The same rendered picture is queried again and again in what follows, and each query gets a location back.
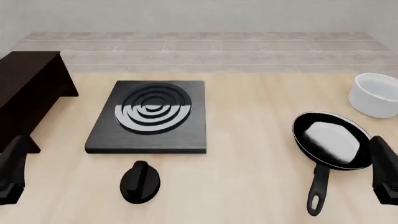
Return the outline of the round black stove knob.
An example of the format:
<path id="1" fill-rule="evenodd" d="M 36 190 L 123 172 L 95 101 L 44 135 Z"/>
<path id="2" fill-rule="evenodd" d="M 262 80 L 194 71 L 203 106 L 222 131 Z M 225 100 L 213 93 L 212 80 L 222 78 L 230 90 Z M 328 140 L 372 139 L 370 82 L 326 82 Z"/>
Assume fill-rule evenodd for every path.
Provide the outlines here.
<path id="1" fill-rule="evenodd" d="M 120 192 L 129 203 L 142 204 L 153 199 L 160 189 L 160 175 L 145 161 L 136 161 L 122 176 Z"/>

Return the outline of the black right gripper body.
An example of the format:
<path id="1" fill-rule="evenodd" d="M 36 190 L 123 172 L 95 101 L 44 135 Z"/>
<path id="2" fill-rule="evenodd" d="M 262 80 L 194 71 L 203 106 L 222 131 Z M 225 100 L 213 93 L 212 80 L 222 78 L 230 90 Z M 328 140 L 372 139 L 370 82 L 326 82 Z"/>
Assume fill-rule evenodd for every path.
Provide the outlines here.
<path id="1" fill-rule="evenodd" d="M 398 184 L 382 183 L 373 187 L 373 192 L 380 204 L 398 206 Z"/>

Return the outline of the flat black stove plate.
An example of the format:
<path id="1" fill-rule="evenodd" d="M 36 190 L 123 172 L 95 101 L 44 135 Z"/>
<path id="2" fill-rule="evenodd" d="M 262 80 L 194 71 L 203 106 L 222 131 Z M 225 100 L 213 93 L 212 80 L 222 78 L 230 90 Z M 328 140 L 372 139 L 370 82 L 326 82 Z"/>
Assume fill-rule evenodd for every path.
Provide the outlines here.
<path id="1" fill-rule="evenodd" d="M 89 154 L 206 153 L 203 81 L 119 80 L 85 143 Z"/>

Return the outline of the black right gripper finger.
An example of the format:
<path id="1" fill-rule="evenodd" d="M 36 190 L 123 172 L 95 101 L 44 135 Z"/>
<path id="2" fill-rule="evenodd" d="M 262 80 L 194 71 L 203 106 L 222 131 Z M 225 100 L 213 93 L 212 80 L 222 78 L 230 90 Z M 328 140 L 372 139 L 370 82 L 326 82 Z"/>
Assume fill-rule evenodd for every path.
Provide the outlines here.
<path id="1" fill-rule="evenodd" d="M 374 136 L 369 141 L 373 165 L 373 188 L 387 184 L 398 188 L 398 154 L 380 136 Z"/>

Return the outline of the white round bowl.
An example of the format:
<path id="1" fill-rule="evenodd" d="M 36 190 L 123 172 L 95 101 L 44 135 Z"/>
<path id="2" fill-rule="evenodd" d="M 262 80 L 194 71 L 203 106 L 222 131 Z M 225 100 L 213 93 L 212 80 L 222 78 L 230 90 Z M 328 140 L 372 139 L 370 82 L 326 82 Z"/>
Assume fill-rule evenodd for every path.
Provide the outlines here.
<path id="1" fill-rule="evenodd" d="M 354 109 L 369 117 L 394 117 L 398 115 L 398 79 L 378 73 L 358 74 L 348 101 Z"/>

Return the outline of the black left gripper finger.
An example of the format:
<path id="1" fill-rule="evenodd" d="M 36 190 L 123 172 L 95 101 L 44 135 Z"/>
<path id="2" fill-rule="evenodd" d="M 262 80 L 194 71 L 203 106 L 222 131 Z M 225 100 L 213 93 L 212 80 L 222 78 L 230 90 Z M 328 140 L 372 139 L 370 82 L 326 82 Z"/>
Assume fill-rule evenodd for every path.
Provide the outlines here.
<path id="1" fill-rule="evenodd" d="M 0 188 L 9 184 L 25 186 L 24 166 L 29 150 L 25 136 L 16 136 L 0 153 Z"/>

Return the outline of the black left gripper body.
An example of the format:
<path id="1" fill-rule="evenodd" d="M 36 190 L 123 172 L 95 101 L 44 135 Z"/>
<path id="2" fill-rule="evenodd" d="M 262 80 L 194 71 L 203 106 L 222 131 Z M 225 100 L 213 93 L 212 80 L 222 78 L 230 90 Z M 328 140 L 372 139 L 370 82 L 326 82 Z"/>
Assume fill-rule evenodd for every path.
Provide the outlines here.
<path id="1" fill-rule="evenodd" d="M 16 204 L 23 191 L 24 187 L 15 183 L 10 183 L 5 187 L 0 188 L 0 206 Z"/>

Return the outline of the dark wooden cabinet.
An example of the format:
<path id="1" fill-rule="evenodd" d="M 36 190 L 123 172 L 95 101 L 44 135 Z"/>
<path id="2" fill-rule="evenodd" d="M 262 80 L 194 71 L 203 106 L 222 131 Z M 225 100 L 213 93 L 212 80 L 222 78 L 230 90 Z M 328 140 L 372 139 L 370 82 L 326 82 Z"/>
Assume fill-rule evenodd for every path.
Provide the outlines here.
<path id="1" fill-rule="evenodd" d="M 29 136 L 59 98 L 78 95 L 60 52 L 0 59 L 0 153 L 16 136 Z"/>

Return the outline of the black frying pan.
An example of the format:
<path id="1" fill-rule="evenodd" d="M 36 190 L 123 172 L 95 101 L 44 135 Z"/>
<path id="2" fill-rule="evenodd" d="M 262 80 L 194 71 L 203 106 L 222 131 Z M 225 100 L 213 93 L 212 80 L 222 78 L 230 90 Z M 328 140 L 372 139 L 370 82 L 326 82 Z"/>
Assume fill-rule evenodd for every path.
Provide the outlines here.
<path id="1" fill-rule="evenodd" d="M 325 203 L 330 171 L 365 169 L 371 162 L 371 136 L 358 124 L 326 111 L 298 115 L 292 125 L 298 148 L 316 166 L 307 198 L 307 212 L 320 214 Z"/>

